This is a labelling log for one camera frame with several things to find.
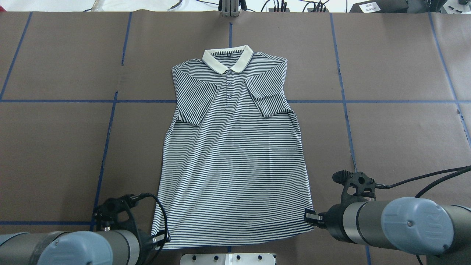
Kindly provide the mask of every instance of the white label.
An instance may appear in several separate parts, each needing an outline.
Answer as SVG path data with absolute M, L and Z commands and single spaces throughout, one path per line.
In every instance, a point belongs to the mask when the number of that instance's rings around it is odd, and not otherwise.
M 380 7 L 378 6 L 376 2 L 371 2 L 371 3 L 360 5 L 360 8 L 361 8 L 361 11 L 363 11 L 363 13 L 373 13 L 376 11 L 381 11 Z

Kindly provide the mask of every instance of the black cable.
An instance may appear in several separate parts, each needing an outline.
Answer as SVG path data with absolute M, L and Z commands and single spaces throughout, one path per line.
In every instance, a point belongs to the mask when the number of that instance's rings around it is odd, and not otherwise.
M 313 3 L 314 4 L 314 9 L 316 9 L 316 2 L 313 2 L 313 1 L 309 1 L 305 6 L 304 8 L 302 9 L 302 12 L 304 13 L 304 10 L 306 10 L 306 7 L 308 6 L 308 4 L 310 3 Z
M 420 264 L 420 265 L 423 265 L 422 260 L 420 259 L 419 255 L 415 255 L 415 257 L 416 257 L 417 260 L 419 261 L 419 264 Z
M 196 1 L 201 2 L 201 3 L 206 3 L 206 4 L 212 4 L 212 5 L 216 5 L 216 6 L 219 5 L 219 4 L 216 4 L 216 3 L 205 2 L 205 1 L 201 1 L 201 0 L 196 0 Z
M 420 198 L 424 193 L 428 192 L 431 188 L 437 186 L 438 184 L 442 183 L 443 181 L 449 180 L 451 178 L 459 176 L 459 175 L 461 175 L 463 173 L 466 173 L 468 171 L 471 171 L 471 166 L 467 166 L 462 170 L 456 171 L 455 173 L 451 173 L 450 175 L 446 175 L 444 177 L 441 177 L 441 178 L 437 179 L 436 181 L 428 184 L 425 188 L 423 188 L 421 191 L 419 191 L 419 193 L 417 193 L 415 197 Z
M 462 167 L 457 167 L 457 168 L 440 170 L 440 171 L 437 171 L 437 172 L 425 174 L 425 175 L 418 176 L 418 177 L 415 177 L 415 178 L 406 179 L 406 180 L 403 180 L 401 182 L 394 183 L 392 185 L 385 185 L 385 184 L 376 183 L 375 188 L 377 188 L 377 189 L 391 189 L 391 188 L 397 187 L 399 185 L 402 185 L 404 183 L 408 183 L 408 182 L 411 182 L 411 181 L 416 181 L 416 180 L 423 179 L 423 178 L 428 178 L 428 177 L 443 174 L 443 173 L 449 173 L 449 172 L 455 172 L 455 171 L 458 171 L 458 170 L 463 170 L 467 167 L 469 167 L 469 166 L 462 166 Z
M 265 2 L 265 4 L 264 4 L 263 7 L 262 7 L 262 10 L 260 10 L 260 12 L 263 12 L 263 9 L 264 9 L 265 6 L 268 4 L 268 2 L 270 2 L 270 0 L 267 0 L 267 1 Z
M 159 199 L 157 198 L 157 196 L 155 196 L 154 194 L 152 193 L 142 193 L 141 194 L 142 198 L 146 198 L 146 197 L 152 197 L 155 199 L 156 203 L 159 205 L 160 207 L 160 210 L 162 211 L 162 215 L 163 215 L 163 222 L 164 222 L 164 225 L 165 225 L 165 228 L 164 228 L 164 231 L 165 231 L 165 235 L 163 236 L 163 244 L 160 246 L 160 248 L 157 250 L 157 253 L 152 257 L 152 259 L 147 263 L 147 265 L 151 265 L 155 259 L 157 258 L 157 256 L 160 254 L 160 252 L 162 251 L 162 248 L 165 244 L 165 242 L 167 242 L 167 235 L 169 234 L 169 226 L 167 224 L 167 214 L 165 213 L 165 210 L 163 209 L 163 206 L 162 206 L 162 203 L 160 203 Z
M 179 6 L 182 1 L 183 1 L 183 0 L 178 0 L 178 3 L 177 3 L 176 5 L 174 5 L 174 6 L 172 6 L 171 8 L 169 8 L 169 10 L 174 9 L 174 8 L 176 8 L 177 6 Z

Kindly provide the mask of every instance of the folded sleeve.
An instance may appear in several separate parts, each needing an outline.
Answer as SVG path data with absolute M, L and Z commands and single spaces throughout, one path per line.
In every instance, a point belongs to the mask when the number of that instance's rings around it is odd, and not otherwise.
M 292 112 L 283 91 L 286 66 L 287 60 L 283 59 L 266 72 L 244 80 L 253 103 L 262 117 Z
M 177 119 L 198 126 L 214 99 L 217 86 L 198 80 L 177 67 L 172 69 L 172 74 L 177 97 Z

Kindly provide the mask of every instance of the shirt collar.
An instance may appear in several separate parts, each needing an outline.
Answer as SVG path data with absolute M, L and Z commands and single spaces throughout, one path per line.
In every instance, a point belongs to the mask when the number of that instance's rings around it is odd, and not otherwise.
M 238 59 L 238 61 L 231 67 L 227 67 L 224 64 L 220 63 L 213 57 L 213 53 L 230 53 L 231 51 L 235 50 L 244 50 L 242 55 Z M 234 72 L 240 73 L 242 72 L 250 62 L 252 58 L 253 50 L 250 49 L 248 45 L 234 47 L 234 48 L 225 48 L 225 49 L 212 49 L 212 50 L 205 50 L 203 54 L 203 62 L 207 64 L 211 69 L 219 74 L 225 73 L 227 70 L 231 69 Z

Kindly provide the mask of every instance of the striped shirt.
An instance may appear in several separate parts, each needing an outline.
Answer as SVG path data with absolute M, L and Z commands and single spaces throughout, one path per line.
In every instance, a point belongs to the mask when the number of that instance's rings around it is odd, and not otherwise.
M 165 249 L 263 243 L 312 229 L 303 222 L 312 201 L 299 123 L 283 91 L 286 65 L 241 46 L 173 67 L 177 106 L 158 191 L 171 237 Z

